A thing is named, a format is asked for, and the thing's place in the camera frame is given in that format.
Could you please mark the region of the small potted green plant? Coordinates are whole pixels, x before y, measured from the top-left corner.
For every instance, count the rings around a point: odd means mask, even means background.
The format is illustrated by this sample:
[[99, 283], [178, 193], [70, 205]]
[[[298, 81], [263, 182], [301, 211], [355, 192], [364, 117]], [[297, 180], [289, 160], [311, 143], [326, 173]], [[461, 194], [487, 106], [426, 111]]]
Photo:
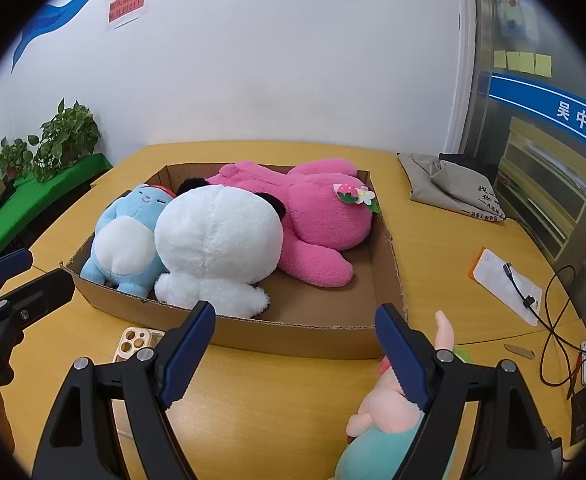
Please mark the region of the small potted green plant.
[[31, 170], [32, 151], [28, 144], [16, 138], [8, 142], [7, 138], [0, 141], [0, 176], [9, 181], [24, 178]]

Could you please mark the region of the light blue plush toy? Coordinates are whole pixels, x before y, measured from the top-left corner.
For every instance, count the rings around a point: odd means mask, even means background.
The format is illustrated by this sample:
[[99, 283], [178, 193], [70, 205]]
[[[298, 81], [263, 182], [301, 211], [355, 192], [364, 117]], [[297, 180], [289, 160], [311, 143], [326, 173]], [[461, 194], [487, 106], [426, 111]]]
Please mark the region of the light blue plush toy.
[[80, 276], [146, 298], [165, 271], [155, 247], [156, 223], [175, 197], [168, 188], [142, 183], [114, 200], [96, 222], [90, 256]]

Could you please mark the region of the pink bear plush toy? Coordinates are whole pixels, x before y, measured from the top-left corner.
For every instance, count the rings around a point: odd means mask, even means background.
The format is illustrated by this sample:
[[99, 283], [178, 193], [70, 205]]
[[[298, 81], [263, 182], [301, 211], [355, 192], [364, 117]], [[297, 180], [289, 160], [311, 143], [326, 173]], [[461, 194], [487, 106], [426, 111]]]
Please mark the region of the pink bear plush toy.
[[242, 160], [222, 166], [209, 182], [268, 193], [284, 203], [279, 268], [317, 287], [351, 281], [354, 268], [342, 252], [366, 239], [380, 211], [375, 192], [343, 158], [305, 162], [287, 172]]

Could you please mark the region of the white paper orange notebook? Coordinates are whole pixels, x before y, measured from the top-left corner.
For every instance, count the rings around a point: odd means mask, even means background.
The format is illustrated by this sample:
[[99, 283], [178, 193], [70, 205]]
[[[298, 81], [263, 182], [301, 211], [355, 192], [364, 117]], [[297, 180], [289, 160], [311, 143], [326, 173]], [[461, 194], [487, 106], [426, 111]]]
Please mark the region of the white paper orange notebook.
[[537, 314], [542, 301], [542, 289], [519, 274], [511, 263], [483, 247], [470, 271], [470, 278], [488, 290], [528, 325], [538, 325]]

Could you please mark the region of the grey canvas bag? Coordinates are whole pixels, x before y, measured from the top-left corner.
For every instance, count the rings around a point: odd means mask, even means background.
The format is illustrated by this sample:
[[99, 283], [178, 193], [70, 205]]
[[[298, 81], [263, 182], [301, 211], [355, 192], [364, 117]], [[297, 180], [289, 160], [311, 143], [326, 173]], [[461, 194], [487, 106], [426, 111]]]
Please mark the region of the grey canvas bag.
[[506, 218], [489, 180], [474, 169], [432, 155], [399, 154], [410, 200], [489, 222]]

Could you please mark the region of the blue door sign band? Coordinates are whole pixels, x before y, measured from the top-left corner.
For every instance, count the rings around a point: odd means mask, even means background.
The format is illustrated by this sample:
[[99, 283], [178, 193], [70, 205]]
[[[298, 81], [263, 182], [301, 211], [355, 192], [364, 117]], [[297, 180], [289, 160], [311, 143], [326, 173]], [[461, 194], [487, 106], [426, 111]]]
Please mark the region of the blue door sign band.
[[528, 79], [492, 73], [488, 96], [543, 119], [586, 144], [586, 99]]

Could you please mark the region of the clear phone case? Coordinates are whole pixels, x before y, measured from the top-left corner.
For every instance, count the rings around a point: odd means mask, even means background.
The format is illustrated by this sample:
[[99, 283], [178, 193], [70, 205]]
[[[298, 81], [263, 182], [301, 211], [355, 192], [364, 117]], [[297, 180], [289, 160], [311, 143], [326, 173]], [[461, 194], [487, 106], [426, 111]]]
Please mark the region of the clear phone case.
[[162, 330], [136, 326], [127, 327], [119, 338], [113, 362], [128, 360], [143, 348], [154, 349], [164, 335]]

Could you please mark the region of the white panda plush toy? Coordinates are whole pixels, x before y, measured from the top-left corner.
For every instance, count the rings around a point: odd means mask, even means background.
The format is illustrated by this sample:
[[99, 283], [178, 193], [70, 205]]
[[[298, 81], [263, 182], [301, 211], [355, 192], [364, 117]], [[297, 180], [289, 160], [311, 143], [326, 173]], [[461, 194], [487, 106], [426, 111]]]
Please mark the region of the white panda plush toy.
[[157, 300], [183, 309], [207, 301], [231, 318], [260, 315], [270, 299], [259, 283], [279, 264], [285, 215], [269, 193], [184, 180], [155, 227], [165, 267], [154, 285]]

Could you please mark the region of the yellow sticky notes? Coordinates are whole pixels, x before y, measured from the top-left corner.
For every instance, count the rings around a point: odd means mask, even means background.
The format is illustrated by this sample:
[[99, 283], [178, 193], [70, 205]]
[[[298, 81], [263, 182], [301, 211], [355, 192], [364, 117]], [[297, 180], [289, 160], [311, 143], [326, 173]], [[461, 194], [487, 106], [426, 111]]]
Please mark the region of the yellow sticky notes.
[[552, 56], [534, 52], [495, 50], [494, 68], [551, 78]]

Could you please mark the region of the wooden stick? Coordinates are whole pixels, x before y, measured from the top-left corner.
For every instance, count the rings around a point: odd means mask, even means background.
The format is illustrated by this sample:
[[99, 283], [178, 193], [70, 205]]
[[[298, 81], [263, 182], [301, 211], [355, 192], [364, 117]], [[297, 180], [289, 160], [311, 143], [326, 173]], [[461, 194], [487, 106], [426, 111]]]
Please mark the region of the wooden stick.
[[524, 359], [535, 359], [535, 352], [533, 352], [532, 350], [519, 346], [514, 346], [514, 344], [504, 344], [503, 347], [506, 349], [506, 351], [516, 354], [517, 356], [521, 356]]

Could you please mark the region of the pink teal doll plush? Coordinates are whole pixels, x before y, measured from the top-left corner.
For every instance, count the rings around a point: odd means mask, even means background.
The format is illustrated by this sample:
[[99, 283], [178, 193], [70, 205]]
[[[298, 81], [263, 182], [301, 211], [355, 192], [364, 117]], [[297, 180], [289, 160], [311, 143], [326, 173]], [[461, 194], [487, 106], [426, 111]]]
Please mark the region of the pink teal doll plush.
[[390, 479], [401, 465], [424, 417], [410, 401], [389, 358], [378, 380], [346, 425], [348, 445], [337, 462], [336, 479]]

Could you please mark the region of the green cloth covered bench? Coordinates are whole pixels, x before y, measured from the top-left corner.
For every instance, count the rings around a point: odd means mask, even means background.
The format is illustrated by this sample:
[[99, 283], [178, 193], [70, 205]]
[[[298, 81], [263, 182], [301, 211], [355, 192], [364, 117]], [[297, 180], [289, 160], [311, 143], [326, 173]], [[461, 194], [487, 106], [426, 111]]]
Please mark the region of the green cloth covered bench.
[[80, 197], [92, 183], [112, 169], [103, 154], [93, 154], [51, 180], [18, 180], [15, 191], [0, 205], [0, 256], [35, 240]]

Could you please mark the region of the blue wave wall decal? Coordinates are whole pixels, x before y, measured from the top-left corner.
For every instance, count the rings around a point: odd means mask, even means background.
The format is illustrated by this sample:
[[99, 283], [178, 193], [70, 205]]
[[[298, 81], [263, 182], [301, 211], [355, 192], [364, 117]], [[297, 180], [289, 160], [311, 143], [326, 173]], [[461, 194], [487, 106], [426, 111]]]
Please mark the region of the blue wave wall decal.
[[32, 40], [63, 27], [79, 13], [88, 1], [89, 0], [69, 0], [68, 3], [63, 4], [62, 6], [54, 6], [53, 4], [46, 3], [40, 8], [36, 14], [28, 20], [22, 30], [20, 41], [13, 51], [11, 70], [14, 70], [15, 65], [20, 60], [28, 44], [30, 44]]

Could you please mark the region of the brown cardboard box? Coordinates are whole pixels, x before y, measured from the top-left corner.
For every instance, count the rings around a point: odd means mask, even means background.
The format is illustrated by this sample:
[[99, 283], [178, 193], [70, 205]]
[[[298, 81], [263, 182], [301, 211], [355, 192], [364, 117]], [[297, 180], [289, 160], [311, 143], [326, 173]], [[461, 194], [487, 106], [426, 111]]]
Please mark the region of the brown cardboard box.
[[[184, 180], [204, 178], [209, 182], [224, 165], [170, 165], [143, 183], [168, 188], [177, 197]], [[164, 304], [157, 300], [154, 286], [146, 298], [139, 298], [118, 292], [110, 283], [98, 285], [84, 280], [80, 271], [90, 256], [93, 237], [94, 231], [65, 267], [92, 307], [133, 325], [170, 330], [198, 304], [191, 309]], [[286, 356], [377, 358], [382, 349], [374, 332], [376, 309], [381, 304], [392, 304], [396, 309], [404, 305], [395, 252], [381, 211], [374, 214], [366, 239], [344, 250], [342, 256], [351, 263], [354, 276], [347, 285], [336, 288], [307, 284], [278, 265], [259, 283], [270, 299], [267, 310], [253, 318], [231, 318], [214, 309], [212, 340], [220, 346]]]

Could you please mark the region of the cartoon poster on door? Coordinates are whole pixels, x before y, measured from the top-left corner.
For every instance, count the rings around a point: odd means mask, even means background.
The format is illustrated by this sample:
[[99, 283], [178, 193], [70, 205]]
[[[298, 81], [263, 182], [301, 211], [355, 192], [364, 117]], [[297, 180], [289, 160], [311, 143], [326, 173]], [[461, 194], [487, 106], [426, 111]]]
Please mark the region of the cartoon poster on door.
[[539, 42], [536, 9], [532, 0], [494, 0], [502, 37]]

